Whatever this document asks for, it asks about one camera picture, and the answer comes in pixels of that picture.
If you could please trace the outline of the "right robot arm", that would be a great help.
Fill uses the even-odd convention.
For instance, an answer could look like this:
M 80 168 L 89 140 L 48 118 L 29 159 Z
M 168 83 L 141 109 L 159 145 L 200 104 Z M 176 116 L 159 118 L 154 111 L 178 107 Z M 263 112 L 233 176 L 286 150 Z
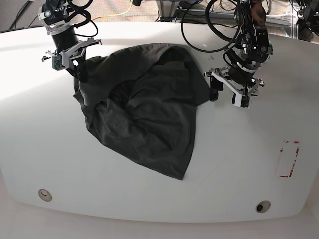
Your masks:
M 102 43 L 100 39 L 94 38 L 97 34 L 83 35 L 75 32 L 75 29 L 89 23 L 99 32 L 87 10 L 91 4 L 91 0 L 84 5 L 77 5 L 71 0 L 47 0 L 38 14 L 56 47 L 53 52 L 46 51 L 41 61 L 50 59 L 54 70 L 66 70 L 80 82 L 87 82 L 84 70 L 87 47 Z

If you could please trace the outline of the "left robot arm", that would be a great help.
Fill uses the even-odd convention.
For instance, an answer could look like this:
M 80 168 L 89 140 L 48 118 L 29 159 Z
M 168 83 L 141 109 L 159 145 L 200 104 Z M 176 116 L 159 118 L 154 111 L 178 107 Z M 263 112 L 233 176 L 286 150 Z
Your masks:
M 214 1 L 205 9 L 205 20 L 210 29 L 221 39 L 228 41 L 222 68 L 212 68 L 206 72 L 210 79 L 210 100 L 218 100 L 224 87 L 233 92 L 232 104 L 240 108 L 249 108 L 252 98 L 258 95 L 258 89 L 265 83 L 254 74 L 270 55 L 273 47 L 266 28 L 266 12 L 259 0 L 237 1 L 234 17 L 238 24 L 232 38 L 217 30 L 210 20 L 210 10 Z

